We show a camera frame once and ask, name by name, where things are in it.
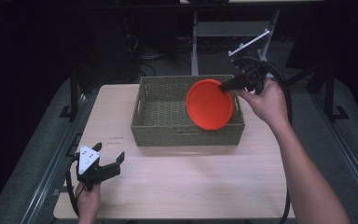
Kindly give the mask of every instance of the forearm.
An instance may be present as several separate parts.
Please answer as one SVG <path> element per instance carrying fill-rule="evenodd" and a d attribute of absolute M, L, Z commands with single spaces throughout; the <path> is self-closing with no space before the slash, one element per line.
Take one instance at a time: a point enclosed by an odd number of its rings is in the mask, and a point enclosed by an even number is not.
<path fill-rule="evenodd" d="M 310 160 L 288 122 L 270 125 L 281 149 L 283 168 L 299 223 L 350 223 L 335 192 Z"/>

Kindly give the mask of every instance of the gray floor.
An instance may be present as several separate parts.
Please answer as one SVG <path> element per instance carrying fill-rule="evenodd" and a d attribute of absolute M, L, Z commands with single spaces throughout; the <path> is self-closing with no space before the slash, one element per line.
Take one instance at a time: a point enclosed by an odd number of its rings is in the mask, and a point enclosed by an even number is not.
<path fill-rule="evenodd" d="M 296 69 L 284 68 L 285 61 L 290 52 L 290 42 L 273 42 L 269 48 L 268 60 L 278 65 L 286 77 L 290 77 Z M 181 57 L 190 62 L 189 53 Z M 227 53 L 201 54 L 199 61 L 200 74 L 233 74 L 236 69 L 229 63 Z M 158 76 L 186 76 L 190 75 L 190 67 L 182 60 L 158 60 L 149 65 L 156 69 Z M 143 67 L 147 75 L 152 71 Z M 293 100 L 294 128 L 304 147 L 322 171 L 328 182 L 336 191 L 340 200 L 348 210 L 352 223 L 358 223 L 358 183 L 352 175 L 351 169 L 344 160 L 340 144 L 329 129 L 324 114 L 318 107 L 315 99 L 323 99 L 323 93 L 310 95 L 305 91 L 307 79 L 297 82 L 291 87 Z M 87 95 L 81 104 L 80 112 L 75 122 L 59 118 L 64 106 L 70 104 L 69 81 L 62 84 L 56 96 L 51 101 L 45 116 L 40 121 L 34 136 L 19 161 L 11 178 L 8 180 L 0 195 L 0 223 L 76 223 L 76 220 L 56 220 L 53 209 L 58 200 L 58 192 L 62 190 L 64 171 L 69 162 L 65 156 L 70 151 L 73 139 L 77 134 L 83 133 L 92 105 L 98 90 Z M 358 160 L 358 106 L 353 101 L 351 92 L 337 81 L 335 105 L 342 105 L 350 119 L 338 120 L 336 127 L 340 130 L 353 154 Z M 53 161 L 54 155 L 61 156 Z M 49 167 L 57 167 L 56 172 L 50 172 Z M 40 186 L 44 176 L 51 176 L 52 181 Z M 45 193 L 36 196 L 42 203 L 36 209 L 28 210 L 33 196 L 39 192 L 39 187 Z M 34 212 L 32 218 L 26 217 L 29 211 Z M 278 223 L 279 219 L 251 220 L 258 223 Z M 98 220 L 98 223 L 126 223 L 127 220 Z M 139 220 L 138 223 L 186 223 L 185 220 Z M 193 223 L 243 223 L 243 220 L 194 220 Z M 296 223 L 290 219 L 286 223 Z"/>

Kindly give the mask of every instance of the person's hand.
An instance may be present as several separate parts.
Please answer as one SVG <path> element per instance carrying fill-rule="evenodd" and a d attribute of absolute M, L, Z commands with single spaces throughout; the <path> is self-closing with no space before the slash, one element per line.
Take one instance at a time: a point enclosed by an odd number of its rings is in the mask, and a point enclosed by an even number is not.
<path fill-rule="evenodd" d="M 101 204 L 101 183 L 88 190 L 86 185 L 79 182 L 76 187 L 77 208 L 79 212 L 79 224 L 94 223 Z"/>
<path fill-rule="evenodd" d="M 260 95 L 253 95 L 246 90 L 237 91 L 237 94 L 248 102 L 255 114 L 269 126 L 288 122 L 283 90 L 275 81 L 266 78 Z"/>

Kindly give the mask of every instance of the dark background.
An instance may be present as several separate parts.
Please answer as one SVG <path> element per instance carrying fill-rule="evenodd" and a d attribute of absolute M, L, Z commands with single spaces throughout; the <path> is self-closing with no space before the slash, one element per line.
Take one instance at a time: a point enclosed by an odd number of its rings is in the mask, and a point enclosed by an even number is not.
<path fill-rule="evenodd" d="M 230 13 L 219 14 L 219 19 L 225 15 Z M 150 20 L 142 22 L 145 13 L 135 16 L 138 28 L 134 32 L 166 54 L 174 54 L 172 44 L 178 35 L 191 35 L 191 28 L 184 28 L 192 22 L 188 13 L 174 13 L 166 15 L 159 28 L 154 27 L 155 35 L 164 40 L 156 41 L 147 30 L 157 22 L 158 14 L 148 16 Z M 112 28 L 110 32 L 104 32 L 106 27 Z M 123 35 L 117 15 L 83 17 L 68 15 L 54 2 L 0 1 L 0 192 L 54 93 L 74 69 L 80 71 L 79 84 L 93 83 L 83 86 L 83 91 L 102 82 L 127 83 L 136 77 L 136 64 L 125 53 Z M 104 36 L 112 38 L 103 40 Z M 332 56 L 333 70 L 358 103 L 358 3 L 305 11 L 283 9 L 274 38 L 296 41 L 288 67 L 306 69 L 325 55 Z M 94 50 L 104 63 L 96 63 L 78 45 Z M 106 46 L 120 53 L 109 54 L 102 50 Z"/>

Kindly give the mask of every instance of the rectangular basket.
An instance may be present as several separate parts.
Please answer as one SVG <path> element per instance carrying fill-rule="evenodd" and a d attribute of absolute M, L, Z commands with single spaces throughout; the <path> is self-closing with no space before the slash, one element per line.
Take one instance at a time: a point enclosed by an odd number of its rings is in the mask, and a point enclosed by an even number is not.
<path fill-rule="evenodd" d="M 138 147 L 236 146 L 245 123 L 240 101 L 232 94 L 234 109 L 229 122 L 216 131 L 199 128 L 186 111 L 186 94 L 199 80 L 220 82 L 233 76 L 142 77 L 131 130 Z"/>

